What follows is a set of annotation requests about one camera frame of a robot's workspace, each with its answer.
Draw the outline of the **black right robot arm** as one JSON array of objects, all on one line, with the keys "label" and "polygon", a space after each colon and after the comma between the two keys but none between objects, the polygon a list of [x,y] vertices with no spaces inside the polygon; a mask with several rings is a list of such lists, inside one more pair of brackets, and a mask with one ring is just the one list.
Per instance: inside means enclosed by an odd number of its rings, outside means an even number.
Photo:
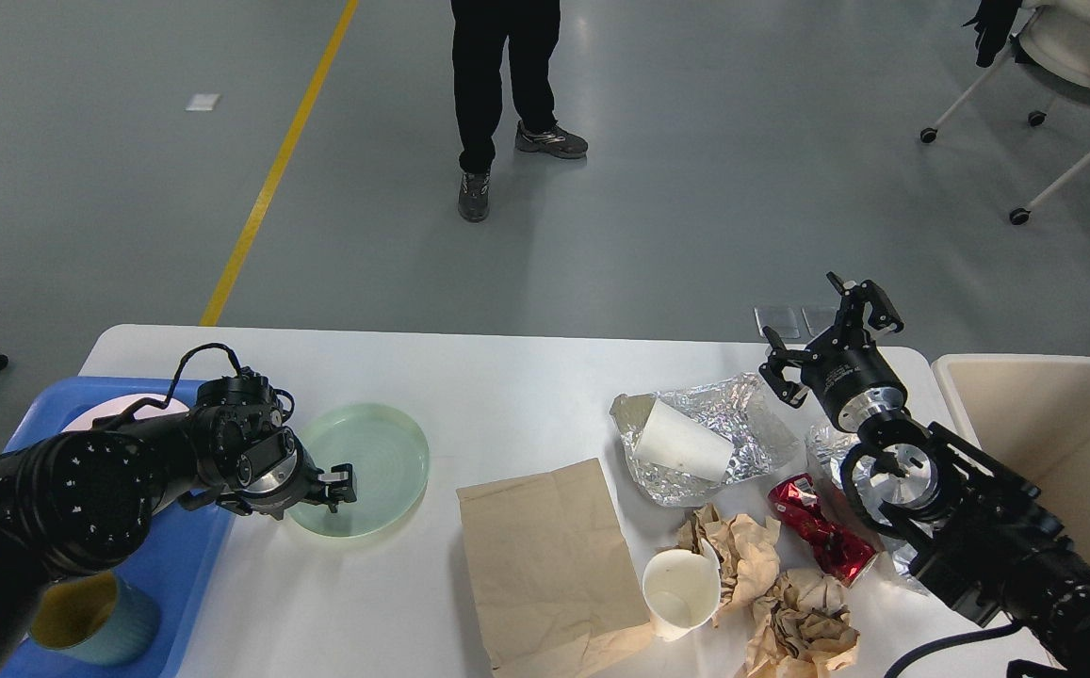
[{"label": "black right robot arm", "polygon": [[829,425],[857,438],[838,467],[860,523],[915,549],[909,573],[978,630],[916,647],[916,661],[974,642],[1030,631],[1053,664],[1013,659],[1009,677],[1090,677],[1090,565],[1030,480],[938,422],[921,424],[879,338],[903,331],[901,315],[875,282],[828,282],[834,320],[803,348],[761,327],[770,350],[759,374],[782,403],[815,396]]}]

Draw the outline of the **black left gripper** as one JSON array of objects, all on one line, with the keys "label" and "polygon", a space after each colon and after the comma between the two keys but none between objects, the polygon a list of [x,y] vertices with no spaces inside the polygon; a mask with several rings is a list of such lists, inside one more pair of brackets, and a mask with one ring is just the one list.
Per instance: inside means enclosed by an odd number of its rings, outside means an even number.
[{"label": "black left gripper", "polygon": [[213,505],[243,518],[255,512],[281,518],[296,505],[324,507],[337,514],[339,506],[356,501],[354,467],[316,468],[291,429],[276,429],[240,456],[240,489],[222,485],[177,497],[186,511]]}]

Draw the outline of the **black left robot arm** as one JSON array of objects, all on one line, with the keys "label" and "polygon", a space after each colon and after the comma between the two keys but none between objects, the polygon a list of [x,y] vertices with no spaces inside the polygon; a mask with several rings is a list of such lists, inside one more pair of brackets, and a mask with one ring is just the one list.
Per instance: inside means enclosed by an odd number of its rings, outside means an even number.
[{"label": "black left robot arm", "polygon": [[0,455],[0,669],[47,589],[114,570],[170,505],[278,520],[296,505],[356,501],[354,468],[320,469],[290,427],[292,395],[217,350],[232,374],[202,383],[186,412],[166,412],[169,389]]}]

